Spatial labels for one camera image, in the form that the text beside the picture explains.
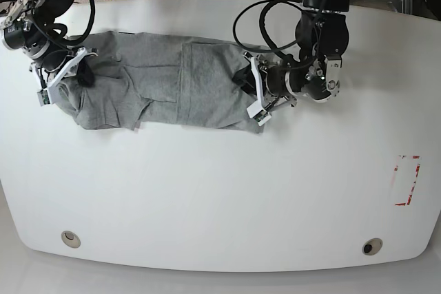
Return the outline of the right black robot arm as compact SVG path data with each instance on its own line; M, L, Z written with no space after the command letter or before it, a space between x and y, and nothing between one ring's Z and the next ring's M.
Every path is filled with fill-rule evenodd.
M38 84L37 96L42 105L60 100L59 83L68 77L86 87L94 84L94 75L86 57L96 55L83 42L91 33L96 15L94 0L90 2L90 16L85 32L73 39L67 37L68 28L56 18L66 13L74 0L1 0L11 3L4 10L1 22L1 42L9 50L23 50L32 63L30 71Z

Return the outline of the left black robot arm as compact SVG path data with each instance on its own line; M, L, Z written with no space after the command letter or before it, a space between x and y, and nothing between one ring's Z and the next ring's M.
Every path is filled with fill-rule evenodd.
M300 12L295 39L284 46L276 45L266 28L269 11L279 4ZM295 0L266 0L261 5L258 27L267 49L235 39L249 65L235 73L233 81L256 97L247 113L264 125L276 109L296 106L299 96L323 103L338 95L342 56L349 45L349 0L302 0L301 6Z

